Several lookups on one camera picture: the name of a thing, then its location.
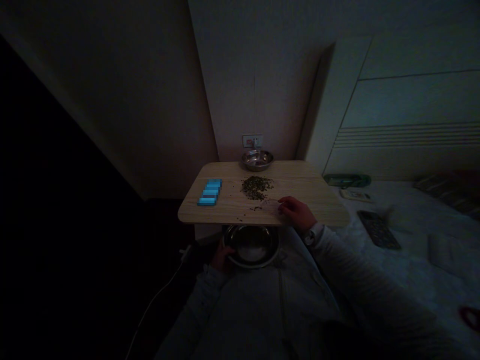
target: electrical socket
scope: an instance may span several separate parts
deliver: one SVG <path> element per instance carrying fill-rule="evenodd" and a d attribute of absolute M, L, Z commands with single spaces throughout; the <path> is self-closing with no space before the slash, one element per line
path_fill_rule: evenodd
<path fill-rule="evenodd" d="M 262 147 L 264 142 L 264 136 L 262 134 L 255 135 L 243 135 L 243 147 L 244 148 L 253 148 L 254 143 L 257 148 Z"/>

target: wristwatch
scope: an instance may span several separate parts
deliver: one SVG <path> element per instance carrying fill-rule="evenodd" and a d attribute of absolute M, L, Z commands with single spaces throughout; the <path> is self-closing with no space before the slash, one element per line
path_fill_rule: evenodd
<path fill-rule="evenodd" d="M 303 236 L 303 242 L 305 245 L 310 246 L 314 243 L 315 239 L 318 239 L 324 231 L 324 226 L 318 221 L 308 230 Z"/>

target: stainless steel bowl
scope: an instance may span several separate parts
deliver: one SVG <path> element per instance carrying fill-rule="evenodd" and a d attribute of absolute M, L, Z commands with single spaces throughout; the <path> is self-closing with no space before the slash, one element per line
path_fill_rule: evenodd
<path fill-rule="evenodd" d="M 236 250 L 228 258 L 244 269 L 267 266 L 280 251 L 276 227 L 232 225 L 225 231 L 222 241 L 223 246 L 230 246 Z"/>
<path fill-rule="evenodd" d="M 269 168 L 274 156 L 268 151 L 250 150 L 243 154 L 241 161 L 248 170 L 259 172 Z"/>

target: table top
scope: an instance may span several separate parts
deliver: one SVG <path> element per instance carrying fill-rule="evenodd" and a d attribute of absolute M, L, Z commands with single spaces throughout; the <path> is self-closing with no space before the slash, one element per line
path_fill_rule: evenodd
<path fill-rule="evenodd" d="M 241 191 L 242 181 L 252 175 L 273 180 L 273 188 L 264 192 L 266 200 L 250 200 Z M 198 206 L 208 179 L 222 179 L 217 203 Z M 278 214 L 277 200 L 285 196 L 307 204 L 322 224 L 344 227 L 350 222 L 347 210 L 314 166 L 297 160 L 274 161 L 261 172 L 248 171 L 240 162 L 208 163 L 200 170 L 183 200 L 178 218 L 189 224 L 281 226 L 288 221 Z"/>

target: white cord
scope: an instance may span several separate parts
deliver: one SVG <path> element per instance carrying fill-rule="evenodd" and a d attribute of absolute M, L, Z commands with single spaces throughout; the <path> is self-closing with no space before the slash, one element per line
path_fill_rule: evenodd
<path fill-rule="evenodd" d="M 150 309 L 150 305 L 152 305 L 152 303 L 154 302 L 154 300 L 155 300 L 155 298 L 158 296 L 158 294 L 160 294 L 160 293 L 162 292 L 162 290 L 165 289 L 165 288 L 172 282 L 172 280 L 174 279 L 175 275 L 177 275 L 177 273 L 179 272 L 180 268 L 182 267 L 182 264 L 183 264 L 183 262 L 180 263 L 180 266 L 179 266 L 178 269 L 175 271 L 175 273 L 174 273 L 173 276 L 171 277 L 170 281 L 167 282 L 166 285 L 165 285 L 164 287 L 162 287 L 162 288 L 155 294 L 155 296 L 153 297 L 153 299 L 150 300 L 150 303 L 148 304 L 148 306 L 146 307 L 145 311 L 143 312 L 143 316 L 141 317 L 140 322 L 138 323 L 138 325 L 137 325 L 137 327 L 136 327 L 135 334 L 133 334 L 133 339 L 131 339 L 130 347 L 128 348 L 128 352 L 126 353 L 125 360 L 127 360 L 127 359 L 129 358 L 130 351 L 132 350 L 132 346 L 133 346 L 134 341 L 135 341 L 135 337 L 137 336 L 137 333 L 139 332 L 140 325 L 142 324 L 142 321 L 144 320 L 144 317 L 145 317 L 145 315 L 147 314 L 147 311 Z"/>

